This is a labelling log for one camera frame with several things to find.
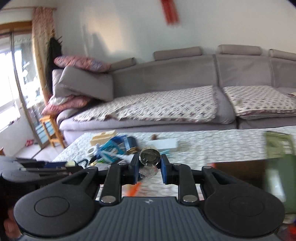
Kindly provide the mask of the red Chinese knot decoration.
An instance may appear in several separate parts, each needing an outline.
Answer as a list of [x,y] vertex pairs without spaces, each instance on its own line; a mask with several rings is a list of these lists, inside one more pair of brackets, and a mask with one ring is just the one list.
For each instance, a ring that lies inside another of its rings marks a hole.
[[166,24],[178,24],[180,20],[174,0],[161,0],[161,5],[166,19]]

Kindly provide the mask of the patterned seat cover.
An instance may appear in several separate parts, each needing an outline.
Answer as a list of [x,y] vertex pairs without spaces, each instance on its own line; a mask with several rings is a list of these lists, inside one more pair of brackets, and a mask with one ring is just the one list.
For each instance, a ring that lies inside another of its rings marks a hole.
[[271,86],[227,86],[223,91],[242,119],[295,114],[295,100]]
[[218,110],[214,87],[148,92],[114,99],[94,106],[74,117],[75,121],[108,119],[137,121],[186,121],[207,123]]

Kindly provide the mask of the orange cardboard box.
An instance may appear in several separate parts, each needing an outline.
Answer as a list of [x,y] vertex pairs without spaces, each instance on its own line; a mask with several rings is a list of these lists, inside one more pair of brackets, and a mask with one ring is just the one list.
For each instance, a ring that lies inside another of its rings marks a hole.
[[266,160],[211,162],[207,166],[264,189]]

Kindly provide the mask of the green round compact mirror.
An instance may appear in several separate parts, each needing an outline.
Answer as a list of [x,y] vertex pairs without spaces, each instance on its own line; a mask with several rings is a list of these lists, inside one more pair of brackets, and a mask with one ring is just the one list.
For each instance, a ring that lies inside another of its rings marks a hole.
[[77,163],[76,163],[75,161],[67,161],[67,162],[65,163],[65,167],[66,167],[66,168],[69,168],[69,167],[75,167],[75,166],[77,166]]

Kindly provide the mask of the patterned seat cover middle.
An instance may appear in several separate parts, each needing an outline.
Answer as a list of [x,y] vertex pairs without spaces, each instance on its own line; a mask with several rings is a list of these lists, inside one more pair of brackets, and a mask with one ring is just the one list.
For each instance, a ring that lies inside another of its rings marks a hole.
[[295,100],[271,86],[227,86],[223,91],[242,119],[295,114]]

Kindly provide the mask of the pink pillow lower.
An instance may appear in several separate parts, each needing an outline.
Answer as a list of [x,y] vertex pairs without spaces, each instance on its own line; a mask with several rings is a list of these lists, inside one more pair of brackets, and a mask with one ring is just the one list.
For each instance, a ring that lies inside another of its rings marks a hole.
[[70,108],[83,108],[89,102],[91,98],[88,96],[74,96],[70,95],[64,98],[51,97],[48,104],[42,111],[42,116],[46,115],[58,115],[62,111]]

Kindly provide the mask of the patterned seat cover left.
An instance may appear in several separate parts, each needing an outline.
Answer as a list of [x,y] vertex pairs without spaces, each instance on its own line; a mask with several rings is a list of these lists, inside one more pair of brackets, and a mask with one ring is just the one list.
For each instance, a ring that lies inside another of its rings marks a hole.
[[137,121],[186,121],[207,123],[218,110],[214,87],[148,92],[114,99],[94,106],[74,117],[75,121],[108,119]]

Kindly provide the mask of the pink floral pillow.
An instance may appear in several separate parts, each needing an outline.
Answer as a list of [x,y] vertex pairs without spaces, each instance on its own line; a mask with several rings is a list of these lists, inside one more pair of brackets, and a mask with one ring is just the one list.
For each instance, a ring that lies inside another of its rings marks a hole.
[[104,73],[109,71],[111,68],[110,63],[105,63],[89,57],[79,56],[59,56],[54,59],[54,63],[60,68],[71,66],[95,73]]

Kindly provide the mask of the dark blue cylinder can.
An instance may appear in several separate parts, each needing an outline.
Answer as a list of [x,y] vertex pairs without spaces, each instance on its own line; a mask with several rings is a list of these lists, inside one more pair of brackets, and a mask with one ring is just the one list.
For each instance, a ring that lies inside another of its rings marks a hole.
[[124,145],[127,153],[133,154],[138,152],[137,140],[134,137],[126,137]]

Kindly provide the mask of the white flat box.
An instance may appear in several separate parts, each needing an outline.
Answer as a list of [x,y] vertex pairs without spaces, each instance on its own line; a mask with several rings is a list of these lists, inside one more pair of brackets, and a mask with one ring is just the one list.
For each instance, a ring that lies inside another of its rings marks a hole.
[[158,151],[176,151],[179,148],[179,142],[176,138],[151,140],[147,142],[147,145],[157,149]]

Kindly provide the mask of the grey sectional sofa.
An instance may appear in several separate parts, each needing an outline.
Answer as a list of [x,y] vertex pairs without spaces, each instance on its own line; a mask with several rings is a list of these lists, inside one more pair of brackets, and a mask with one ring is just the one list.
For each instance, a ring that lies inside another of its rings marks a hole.
[[295,125],[295,53],[220,45],[156,51],[92,72],[59,58],[57,124],[68,143],[86,132],[207,131]]

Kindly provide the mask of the patterned curtain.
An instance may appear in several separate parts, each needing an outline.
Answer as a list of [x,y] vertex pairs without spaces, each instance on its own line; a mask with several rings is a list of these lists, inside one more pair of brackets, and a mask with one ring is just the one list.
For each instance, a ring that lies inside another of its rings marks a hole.
[[51,37],[55,36],[53,11],[53,8],[47,8],[44,6],[33,8],[32,19],[32,48],[45,105],[47,105],[50,98],[49,90],[46,87],[45,70],[48,43]]

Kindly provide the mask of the leaf patterned table cloth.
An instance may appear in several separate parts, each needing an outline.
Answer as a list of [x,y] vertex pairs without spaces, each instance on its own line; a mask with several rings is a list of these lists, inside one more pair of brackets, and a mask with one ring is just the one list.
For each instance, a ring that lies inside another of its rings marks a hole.
[[[196,132],[162,132],[156,133],[158,138],[176,138],[178,148],[169,152],[171,163],[182,163],[192,169],[200,170],[202,166],[212,162],[251,161],[266,157],[265,131],[287,133],[293,136],[295,143],[295,126],[281,128],[259,128],[249,130],[222,130]],[[153,133],[120,133],[133,136],[140,147],[146,147]],[[88,159],[86,152],[91,148],[90,140],[95,133],[85,133],[70,144],[53,162],[82,161]],[[150,179],[140,181],[136,197],[161,197],[178,195],[175,185],[165,185],[160,171]]]

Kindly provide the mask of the green transparent phone case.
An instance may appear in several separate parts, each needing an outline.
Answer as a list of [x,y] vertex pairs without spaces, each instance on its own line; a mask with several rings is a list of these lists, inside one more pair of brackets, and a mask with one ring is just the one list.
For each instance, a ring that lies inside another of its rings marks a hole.
[[264,188],[295,213],[295,145],[290,134],[266,131]]

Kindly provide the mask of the cream wooden desk organizer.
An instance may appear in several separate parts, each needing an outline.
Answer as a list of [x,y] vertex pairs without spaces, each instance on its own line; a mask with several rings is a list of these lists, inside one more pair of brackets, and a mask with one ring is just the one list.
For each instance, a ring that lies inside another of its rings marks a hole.
[[113,137],[115,137],[116,135],[117,135],[116,130],[97,133],[92,137],[90,144],[92,146],[95,146],[95,145],[101,146],[101,145],[105,144],[106,142],[108,142]]

